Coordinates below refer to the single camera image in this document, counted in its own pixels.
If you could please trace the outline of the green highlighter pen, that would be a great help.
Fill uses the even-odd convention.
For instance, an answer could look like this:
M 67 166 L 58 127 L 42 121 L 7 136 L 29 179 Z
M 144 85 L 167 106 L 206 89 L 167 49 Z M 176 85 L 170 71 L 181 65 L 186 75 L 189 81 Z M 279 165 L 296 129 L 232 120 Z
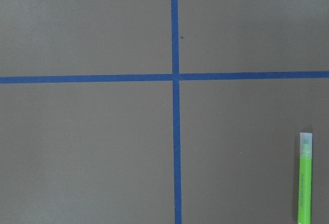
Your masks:
M 301 224 L 310 223 L 312 201 L 313 134 L 300 133 L 298 218 Z

